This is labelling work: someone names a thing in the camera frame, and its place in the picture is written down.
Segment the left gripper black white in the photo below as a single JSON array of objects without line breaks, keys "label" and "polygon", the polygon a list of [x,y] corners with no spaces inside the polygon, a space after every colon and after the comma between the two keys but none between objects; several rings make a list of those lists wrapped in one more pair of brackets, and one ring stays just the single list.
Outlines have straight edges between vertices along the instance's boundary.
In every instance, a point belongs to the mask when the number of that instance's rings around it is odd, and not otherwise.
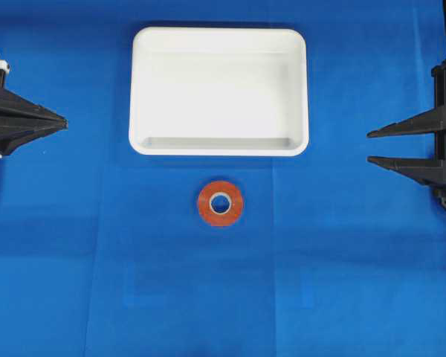
[{"label": "left gripper black white", "polygon": [[23,118],[0,118],[0,158],[37,138],[68,128],[63,116],[2,88],[9,73],[10,65],[0,59],[0,114]]}]

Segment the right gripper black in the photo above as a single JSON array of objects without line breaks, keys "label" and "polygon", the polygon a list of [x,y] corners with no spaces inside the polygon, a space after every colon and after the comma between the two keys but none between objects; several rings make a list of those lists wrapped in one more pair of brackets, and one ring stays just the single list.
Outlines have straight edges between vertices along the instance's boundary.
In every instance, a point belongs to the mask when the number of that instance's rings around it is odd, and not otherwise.
[{"label": "right gripper black", "polygon": [[382,138],[435,132],[435,159],[368,156],[367,161],[421,185],[436,187],[436,195],[446,210],[446,60],[434,67],[431,74],[435,109],[373,130],[366,136]]}]

